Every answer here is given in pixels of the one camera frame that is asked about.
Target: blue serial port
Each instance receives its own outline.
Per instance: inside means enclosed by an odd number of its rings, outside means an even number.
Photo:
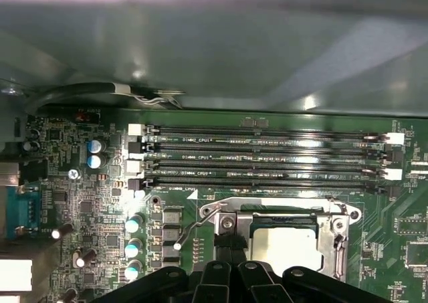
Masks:
[[[6,238],[20,233],[36,235],[40,229],[41,191],[39,184],[28,184],[22,192],[18,187],[6,187]]]

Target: screw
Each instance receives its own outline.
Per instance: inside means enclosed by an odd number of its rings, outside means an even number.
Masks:
[[[76,180],[80,178],[80,173],[79,173],[79,170],[77,169],[70,169],[67,175],[68,175],[68,178],[72,180]]]
[[[298,278],[302,277],[303,275],[305,275],[305,273],[301,270],[292,270],[292,275],[297,276]]]
[[[343,224],[343,220],[341,220],[340,218],[335,219],[333,221],[333,229],[338,233],[343,232],[345,230],[345,225]]]
[[[249,263],[246,263],[245,267],[249,270],[254,270],[255,268],[257,268],[257,265],[253,262],[249,262]]]
[[[360,215],[358,214],[358,212],[357,212],[357,211],[353,211],[353,212],[350,214],[350,218],[352,218],[352,219],[357,219],[357,218],[358,218],[358,216],[360,216]]]
[[[222,226],[222,228],[224,228],[224,229],[229,229],[229,228],[231,228],[232,226],[233,226],[233,219],[231,218],[231,217],[229,217],[229,216],[226,216],[226,217],[224,217],[222,220],[221,220],[221,226]]]

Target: electrolytic capacitor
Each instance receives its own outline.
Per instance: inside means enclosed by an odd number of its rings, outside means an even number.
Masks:
[[[52,233],[51,236],[53,239],[61,239],[64,236],[66,236],[67,234],[71,233],[73,231],[73,225],[70,223],[65,223],[61,226],[59,226],[58,228],[55,228]]]
[[[138,231],[142,224],[142,217],[138,214],[131,216],[125,223],[125,230],[128,233],[135,233]]]
[[[99,169],[104,167],[107,164],[107,158],[104,155],[92,155],[88,157],[88,161],[86,162],[89,168]]]
[[[36,153],[40,150],[40,144],[37,141],[25,141],[22,143],[22,149],[28,153]]]
[[[91,248],[83,256],[76,260],[76,265],[79,268],[83,268],[86,264],[89,264],[96,257],[96,250]]]
[[[138,238],[132,238],[128,245],[125,246],[125,256],[128,258],[134,258],[140,252],[142,242]]]
[[[88,142],[88,151],[91,154],[102,153],[103,151],[106,150],[106,148],[107,148],[107,145],[102,140],[94,139]]]
[[[141,269],[142,264],[137,260],[132,260],[125,269],[125,278],[128,281],[136,280],[141,273]]]
[[[69,288],[66,293],[62,294],[56,303],[71,303],[78,296],[78,291],[73,288]]]
[[[40,137],[40,131],[37,129],[31,129],[28,133],[28,138],[31,140],[37,140]]]

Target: ram slot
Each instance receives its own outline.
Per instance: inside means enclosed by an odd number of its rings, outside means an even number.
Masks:
[[[289,169],[307,171],[361,171],[366,168],[364,165],[323,165],[323,164],[284,164],[284,163],[251,163],[246,161],[183,161],[183,160],[161,160],[152,163],[151,166],[180,166],[205,167],[205,168],[244,168],[244,169]]]
[[[232,144],[164,144],[156,143],[154,150],[216,150],[216,151],[241,151],[247,153],[287,153],[299,155],[361,155],[366,156],[368,150],[361,148],[304,148],[288,147],[284,150],[282,146],[247,146]]]
[[[360,155],[316,155],[296,156],[280,153],[229,153],[221,151],[163,150],[161,153],[146,153],[145,160],[194,160],[194,161],[249,161],[255,163],[299,163],[299,164],[360,164],[380,165]]]
[[[228,185],[218,186],[204,183],[156,183],[152,187],[149,187],[146,192],[149,193],[151,189],[155,190],[166,190],[166,191],[194,191],[196,189],[214,189],[225,192],[234,193],[257,193],[257,194],[292,194],[299,192],[311,192],[313,194],[320,195],[331,195],[331,193],[355,193],[355,192],[367,192],[373,195],[381,194],[385,192],[385,189],[377,185],[336,185],[336,186],[317,186],[316,189],[313,186],[268,186],[268,185]]]
[[[157,128],[159,135],[182,135],[182,134],[224,134],[232,133],[247,136],[288,136],[288,137],[310,137],[310,138],[348,138],[366,140],[366,138],[381,137],[378,132],[332,132],[318,130],[264,130],[260,128],[234,128],[234,127],[167,127]]]
[[[185,135],[185,136],[145,136],[145,142],[170,144],[242,144],[251,146],[283,146],[283,147],[328,147],[328,148],[361,148],[370,150],[384,150],[385,145],[377,142],[365,142],[359,139],[347,138],[300,138],[274,136],[237,136],[237,135]]]
[[[364,171],[275,171],[260,169],[206,169],[201,167],[157,167],[144,172],[145,177],[209,177],[209,178],[245,178],[245,179],[309,179],[309,180],[369,180]]]
[[[247,185],[247,186],[295,186],[295,187],[361,187],[360,181],[310,181],[302,180],[267,180],[267,179],[216,179],[206,177],[156,177],[154,184],[160,183],[187,183],[215,186]]]

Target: black cable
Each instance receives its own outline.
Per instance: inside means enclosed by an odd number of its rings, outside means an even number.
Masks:
[[[118,94],[123,96],[131,96],[142,103],[146,103],[147,101],[150,102],[156,99],[163,99],[158,97],[152,100],[147,100],[143,97],[144,93],[142,92],[141,88],[133,88],[126,84],[115,84],[112,82],[89,82],[85,84],[70,84],[68,86],[56,87],[45,92],[34,94],[25,103],[25,112],[35,116],[37,111],[46,104],[60,103],[64,100],[79,98],[81,95],[86,94]]]

